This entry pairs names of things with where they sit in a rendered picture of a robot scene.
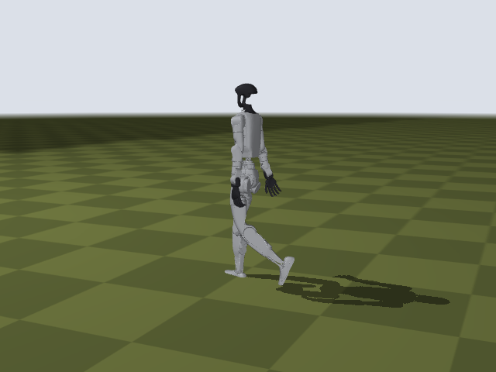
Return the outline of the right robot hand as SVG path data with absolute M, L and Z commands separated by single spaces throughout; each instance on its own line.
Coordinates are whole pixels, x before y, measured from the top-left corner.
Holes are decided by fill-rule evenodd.
M 265 171 L 263 172 L 263 174 L 264 174 L 264 177 L 265 177 L 265 179 L 266 179 L 266 181 L 265 181 L 265 182 L 266 182 L 266 184 L 265 184 L 265 192 L 267 193 L 267 188 L 268 188 L 268 191 L 270 192 L 270 195 L 271 195 L 272 197 L 273 197 L 273 195 L 272 195 L 271 191 L 273 192 L 273 194 L 274 194 L 275 196 L 277 196 L 277 195 L 275 194 L 274 190 L 275 190 L 275 191 L 279 194 L 279 192 L 277 191 L 277 189 L 278 189 L 279 191 L 281 191 L 281 189 L 277 186 L 277 182 L 276 182 L 276 181 L 275 181 L 275 179 L 273 178 L 273 173 L 272 173 L 272 175 L 271 175 L 271 176 L 269 176 L 269 177 L 267 177 L 267 175 L 266 175 Z M 275 188 L 275 186 L 274 186 L 274 185 L 277 187 L 277 189 Z M 273 188 L 274 188 L 274 189 L 273 189 Z

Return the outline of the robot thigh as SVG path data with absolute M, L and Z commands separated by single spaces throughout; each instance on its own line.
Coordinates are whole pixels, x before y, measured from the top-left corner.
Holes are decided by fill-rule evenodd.
M 249 193 L 245 193 L 245 194 L 241 193 L 241 195 L 244 195 L 244 197 L 246 197 L 246 200 L 247 200 L 246 213 L 247 213 L 247 211 L 250 207 L 251 201 L 252 201 L 251 193 L 256 194 L 258 192 L 258 190 L 260 189 L 260 186 L 261 186 L 261 183 L 258 182 L 258 185 L 255 188 L 251 188 Z M 233 220 L 232 230 L 236 235 L 241 236 L 241 234 L 239 233 L 239 230 L 236 228 L 236 224 L 235 224 L 234 220 Z
M 241 195 L 241 193 L 245 194 L 245 193 L 249 193 L 250 192 L 250 188 L 251 188 L 251 182 L 250 182 L 250 179 L 248 176 L 241 176 L 241 182 L 240 182 L 240 187 L 239 187 L 239 192 L 240 192 L 240 198 L 241 198 L 241 201 L 244 205 L 244 207 L 240 208 L 240 207 L 237 207 L 236 205 L 234 205 L 233 203 L 233 199 L 232 199 L 232 189 L 233 187 L 231 187 L 231 191 L 230 191 L 230 205 L 231 205 L 231 210 L 232 210 L 232 217 L 233 217 L 233 220 L 236 224 L 236 228 L 239 230 L 239 233 L 241 234 L 241 236 L 246 239 L 243 235 L 243 231 L 245 228 L 247 227 L 252 227 L 256 230 L 256 228 L 252 225 L 248 225 L 245 223 L 245 219 L 246 219 L 246 206 L 247 206 L 247 200 L 246 200 L 246 197 L 244 197 L 244 195 Z

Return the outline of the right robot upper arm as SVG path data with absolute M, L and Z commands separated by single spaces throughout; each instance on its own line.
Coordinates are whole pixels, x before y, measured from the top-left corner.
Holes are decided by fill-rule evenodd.
M 260 152 L 265 149 L 265 143 L 264 143 L 264 131 L 263 131 L 263 118 L 260 115 L 261 119 L 261 138 L 260 138 Z

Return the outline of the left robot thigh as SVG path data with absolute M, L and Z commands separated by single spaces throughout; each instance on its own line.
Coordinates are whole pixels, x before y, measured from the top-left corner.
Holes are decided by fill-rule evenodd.
M 241 195 L 241 193 L 245 194 L 245 193 L 249 193 L 250 192 L 250 188 L 251 188 L 251 182 L 250 182 L 250 179 L 248 176 L 241 176 L 241 182 L 240 182 L 240 187 L 239 187 L 239 192 L 240 192 L 240 198 L 241 198 L 241 201 L 244 205 L 244 207 L 240 208 L 240 207 L 237 207 L 236 205 L 234 205 L 233 203 L 233 199 L 232 199 L 232 189 L 233 187 L 231 187 L 231 191 L 230 191 L 230 205 L 231 205 L 231 210 L 232 210 L 232 217 L 233 217 L 233 220 L 236 224 L 236 228 L 239 230 L 239 233 L 241 234 L 241 236 L 246 239 L 243 235 L 243 231 L 245 228 L 247 227 L 252 227 L 256 230 L 256 228 L 252 225 L 248 225 L 245 223 L 245 219 L 246 219 L 246 206 L 247 206 L 247 200 L 246 200 L 246 197 L 244 197 L 244 195 Z

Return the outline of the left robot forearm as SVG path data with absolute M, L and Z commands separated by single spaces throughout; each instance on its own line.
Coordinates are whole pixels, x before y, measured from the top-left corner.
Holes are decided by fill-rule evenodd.
M 236 184 L 236 178 L 239 177 L 241 182 L 241 167 L 242 167 L 242 152 L 239 146 L 233 146 L 232 149 L 232 177 L 230 178 L 231 184 Z

